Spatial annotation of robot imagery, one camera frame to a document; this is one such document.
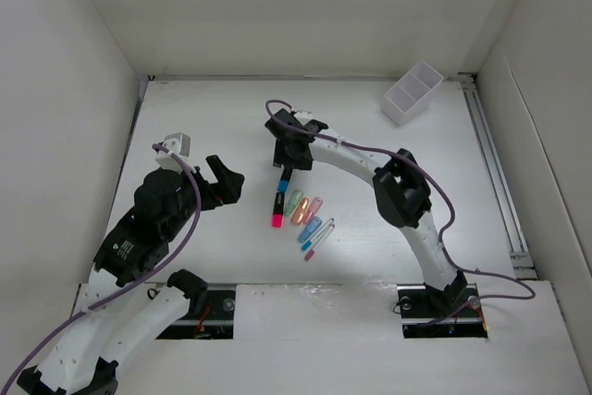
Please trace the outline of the blue-capped white pen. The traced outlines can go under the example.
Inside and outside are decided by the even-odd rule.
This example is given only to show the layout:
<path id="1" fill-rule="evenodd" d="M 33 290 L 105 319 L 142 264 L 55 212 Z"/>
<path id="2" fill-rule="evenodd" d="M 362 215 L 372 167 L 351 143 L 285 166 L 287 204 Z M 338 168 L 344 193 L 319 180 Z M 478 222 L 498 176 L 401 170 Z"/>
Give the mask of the blue-capped white pen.
<path id="1" fill-rule="evenodd" d="M 304 252 L 315 245 L 325 234 L 325 232 L 334 225 L 334 219 L 328 219 L 303 245 L 301 250 Z"/>

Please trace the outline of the pink-capped black marker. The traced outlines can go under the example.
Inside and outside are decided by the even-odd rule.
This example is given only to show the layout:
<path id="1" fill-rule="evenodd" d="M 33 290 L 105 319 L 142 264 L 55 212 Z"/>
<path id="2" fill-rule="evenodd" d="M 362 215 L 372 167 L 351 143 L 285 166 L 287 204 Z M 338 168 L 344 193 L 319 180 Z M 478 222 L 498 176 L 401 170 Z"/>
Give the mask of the pink-capped black marker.
<path id="1" fill-rule="evenodd" d="M 281 228 L 283 225 L 284 201 L 285 201 L 285 193 L 282 191 L 278 191 L 275 196 L 273 212 L 272 212 L 272 219 L 271 219 L 271 227 L 272 228 Z"/>

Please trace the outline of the blue-capped black marker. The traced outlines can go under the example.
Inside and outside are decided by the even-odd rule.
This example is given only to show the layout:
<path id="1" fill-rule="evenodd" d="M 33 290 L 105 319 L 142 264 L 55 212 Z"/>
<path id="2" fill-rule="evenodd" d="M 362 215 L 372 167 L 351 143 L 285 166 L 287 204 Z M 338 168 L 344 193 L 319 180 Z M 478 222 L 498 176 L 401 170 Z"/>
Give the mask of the blue-capped black marker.
<path id="1" fill-rule="evenodd" d="M 288 190 L 291 175 L 292 175 L 292 168 L 285 167 L 282 171 L 282 174 L 281 174 L 278 186 L 277 186 L 278 192 L 285 193 Z"/>

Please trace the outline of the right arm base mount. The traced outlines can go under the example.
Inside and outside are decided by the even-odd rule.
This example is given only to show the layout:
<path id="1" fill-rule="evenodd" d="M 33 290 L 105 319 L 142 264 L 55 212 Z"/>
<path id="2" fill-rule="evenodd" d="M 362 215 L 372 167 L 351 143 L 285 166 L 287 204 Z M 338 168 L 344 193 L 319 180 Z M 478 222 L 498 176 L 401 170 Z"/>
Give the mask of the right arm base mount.
<path id="1" fill-rule="evenodd" d="M 487 339 L 487 324 L 478 308 L 464 307 L 467 300 L 478 296 L 477 286 L 469 284 L 460 300 L 449 308 L 437 307 L 423 284 L 397 287 L 398 300 L 392 312 L 401 317 L 405 339 Z"/>

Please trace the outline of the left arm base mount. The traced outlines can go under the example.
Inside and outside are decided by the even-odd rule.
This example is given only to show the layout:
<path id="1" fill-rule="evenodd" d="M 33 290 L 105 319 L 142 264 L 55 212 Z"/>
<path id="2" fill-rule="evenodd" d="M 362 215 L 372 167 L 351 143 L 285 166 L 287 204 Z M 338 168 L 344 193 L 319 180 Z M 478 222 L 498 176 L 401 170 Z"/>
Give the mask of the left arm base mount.
<path id="1" fill-rule="evenodd" d="M 158 339 L 233 339 L 236 309 L 234 284 L 214 284 L 199 313 L 188 314 L 167 327 Z"/>

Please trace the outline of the pink-capped white pen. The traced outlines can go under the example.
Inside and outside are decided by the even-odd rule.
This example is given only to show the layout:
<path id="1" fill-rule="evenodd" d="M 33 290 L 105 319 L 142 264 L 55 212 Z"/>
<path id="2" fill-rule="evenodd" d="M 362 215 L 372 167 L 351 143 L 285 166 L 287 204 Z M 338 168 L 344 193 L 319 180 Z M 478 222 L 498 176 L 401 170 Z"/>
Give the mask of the pink-capped white pen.
<path id="1" fill-rule="evenodd" d="M 329 236 L 332 234 L 332 232 L 334 231 L 335 226 L 334 225 L 330 225 L 325 232 L 323 233 L 323 235 L 319 238 L 318 241 L 315 241 L 311 247 L 308 249 L 308 252 L 306 253 L 306 255 L 304 256 L 304 261 L 308 262 L 312 259 L 312 257 L 315 255 L 316 251 L 320 249 L 320 247 L 323 245 L 323 243 L 329 238 Z"/>

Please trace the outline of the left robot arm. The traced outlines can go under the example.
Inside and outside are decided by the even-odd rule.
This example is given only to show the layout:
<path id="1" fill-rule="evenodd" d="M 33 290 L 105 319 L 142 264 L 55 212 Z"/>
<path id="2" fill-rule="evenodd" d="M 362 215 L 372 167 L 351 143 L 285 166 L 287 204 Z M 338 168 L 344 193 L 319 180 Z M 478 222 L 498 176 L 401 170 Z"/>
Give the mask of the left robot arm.
<path id="1" fill-rule="evenodd" d="M 92 260 L 80 309 L 42 343 L 55 345 L 37 365 L 14 375 L 28 394 L 113 394 L 124 367 L 173 322 L 200 315 L 208 284 L 191 271 L 172 273 L 165 286 L 127 325 L 120 320 L 135 290 L 178 255 L 170 243 L 195 231 L 203 211 L 235 204 L 244 176 L 216 155 L 207 157 L 216 182 L 178 154 L 166 154 L 134 192 L 134 204 L 105 236 Z"/>

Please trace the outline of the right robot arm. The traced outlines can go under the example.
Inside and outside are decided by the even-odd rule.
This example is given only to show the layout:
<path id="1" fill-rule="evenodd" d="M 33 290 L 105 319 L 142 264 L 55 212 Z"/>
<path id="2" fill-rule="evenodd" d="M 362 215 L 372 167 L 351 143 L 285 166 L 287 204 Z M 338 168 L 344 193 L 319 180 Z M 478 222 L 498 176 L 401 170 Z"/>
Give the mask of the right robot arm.
<path id="1" fill-rule="evenodd" d="M 424 278 L 431 316 L 449 318 L 463 308 L 464 273 L 447 258 L 431 213 L 426 175 L 405 150 L 391 152 L 348 142 L 316 119 L 302 123 L 282 108 L 265 128 L 276 139 L 274 165 L 309 171 L 315 162 L 337 167 L 366 182 L 380 216 L 401 231 Z"/>

